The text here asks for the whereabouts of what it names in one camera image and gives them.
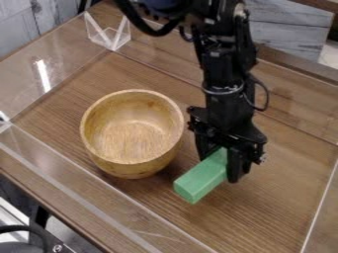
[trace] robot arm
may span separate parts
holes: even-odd
[[[252,123],[255,110],[268,107],[268,90],[249,74],[256,64],[256,48],[249,32],[249,13],[243,0],[114,0],[133,25],[149,36],[164,36],[193,16],[190,40],[203,70],[201,89],[205,108],[189,107],[188,129],[194,134],[200,160],[216,148],[228,152],[227,176],[236,183],[251,170],[252,162],[264,160],[267,138]],[[133,4],[150,16],[168,19],[154,31],[140,17]],[[261,108],[255,105],[255,87],[260,85],[267,94]]]

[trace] black wire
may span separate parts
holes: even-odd
[[[257,110],[259,112],[264,112],[264,111],[268,109],[268,106],[269,106],[269,90],[268,90],[265,84],[264,84],[259,79],[256,79],[256,78],[253,77],[253,75],[249,75],[249,79],[255,82],[255,85],[259,85],[259,86],[263,88],[263,90],[264,90],[264,92],[265,92],[265,103],[264,103],[264,106],[260,107],[260,108],[256,107],[255,102],[251,102],[251,101],[249,101],[249,99],[248,99],[245,93],[243,93],[244,99],[245,99],[248,105],[249,105],[255,110]]]
[[[188,36],[185,35],[184,26],[178,26],[178,27],[177,27],[177,31],[178,31],[178,35],[180,35],[180,37],[182,38],[184,41],[186,41],[186,42],[193,42],[193,36],[188,37]]]
[[[120,8],[121,12],[132,22],[133,26],[149,36],[153,37],[165,36],[173,30],[173,28],[180,22],[178,19],[170,20],[165,25],[162,25],[162,27],[158,30],[154,30],[140,17],[129,1],[114,0],[114,3],[117,4],[117,7]]]

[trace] white wall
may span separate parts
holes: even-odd
[[[0,57],[76,15],[80,0],[0,0]],[[332,14],[285,0],[247,0],[256,42],[316,61]]]

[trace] green rectangular block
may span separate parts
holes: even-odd
[[[174,192],[190,203],[197,201],[227,179],[227,150],[219,148],[173,181]]]

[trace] wooden bowl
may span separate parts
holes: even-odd
[[[169,164],[182,128],[181,111],[168,97],[148,90],[126,90],[89,107],[80,122],[80,137],[104,172],[138,179]]]

